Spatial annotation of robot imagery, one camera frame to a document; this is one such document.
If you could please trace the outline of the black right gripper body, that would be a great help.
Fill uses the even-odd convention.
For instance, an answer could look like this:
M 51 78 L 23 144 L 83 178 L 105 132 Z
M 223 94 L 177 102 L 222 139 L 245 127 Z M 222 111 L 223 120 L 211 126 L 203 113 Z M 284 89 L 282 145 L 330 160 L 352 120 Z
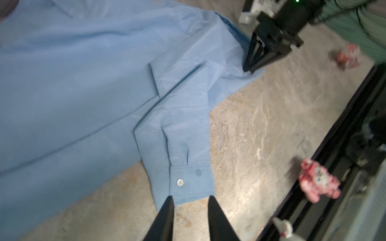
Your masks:
M 262 27 L 264 40 L 276 43 L 288 43 L 301 47 L 304 41 L 299 37 L 301 30 L 320 13 L 324 1 L 304 0 L 286 1 L 281 9 L 273 16 L 261 12 L 256 29 Z

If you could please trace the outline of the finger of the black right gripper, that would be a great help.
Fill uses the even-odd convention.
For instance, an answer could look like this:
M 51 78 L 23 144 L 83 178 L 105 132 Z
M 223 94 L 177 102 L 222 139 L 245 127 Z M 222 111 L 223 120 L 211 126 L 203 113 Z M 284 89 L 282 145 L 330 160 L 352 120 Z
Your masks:
M 246 55 L 246 59 L 243 64 L 244 72 L 255 72 L 260 68 L 261 56 L 264 53 L 264 44 L 259 39 L 258 35 L 253 32 L 251 42 L 249 45 L 249 50 Z
M 262 54 L 256 53 L 249 64 L 248 71 L 254 73 L 256 70 L 286 57 L 290 52 L 291 49 L 289 48 L 285 49 L 284 52 L 263 50 Z

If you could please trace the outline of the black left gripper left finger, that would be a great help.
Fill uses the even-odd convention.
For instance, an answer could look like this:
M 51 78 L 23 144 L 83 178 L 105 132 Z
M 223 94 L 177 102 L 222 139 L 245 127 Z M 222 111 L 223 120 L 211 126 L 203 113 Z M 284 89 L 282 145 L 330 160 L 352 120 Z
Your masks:
M 143 241 L 172 241 L 175 205 L 168 196 Z

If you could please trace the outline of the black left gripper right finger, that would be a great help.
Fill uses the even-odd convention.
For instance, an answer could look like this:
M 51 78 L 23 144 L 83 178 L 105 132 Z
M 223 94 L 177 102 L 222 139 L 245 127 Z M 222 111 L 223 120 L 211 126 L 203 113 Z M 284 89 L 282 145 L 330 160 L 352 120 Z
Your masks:
M 226 218 L 214 196 L 209 197 L 208 224 L 211 241 L 239 241 L 240 239 Z

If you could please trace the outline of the light blue long sleeve shirt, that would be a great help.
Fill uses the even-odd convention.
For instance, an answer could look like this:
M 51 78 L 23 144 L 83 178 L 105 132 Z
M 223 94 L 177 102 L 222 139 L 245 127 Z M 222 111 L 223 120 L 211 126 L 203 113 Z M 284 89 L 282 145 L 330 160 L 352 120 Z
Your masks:
M 209 113 L 248 38 L 175 1 L 19 1 L 1 23 L 1 240 L 139 161 L 156 208 L 215 194 Z

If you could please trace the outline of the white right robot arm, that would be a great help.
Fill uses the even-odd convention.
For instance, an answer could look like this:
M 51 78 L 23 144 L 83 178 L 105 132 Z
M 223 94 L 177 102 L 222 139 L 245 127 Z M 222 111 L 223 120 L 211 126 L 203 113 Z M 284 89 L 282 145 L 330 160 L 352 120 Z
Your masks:
M 246 1 L 240 24 L 256 24 L 243 64 L 251 74 L 300 48 L 302 29 L 321 12 L 325 1 Z

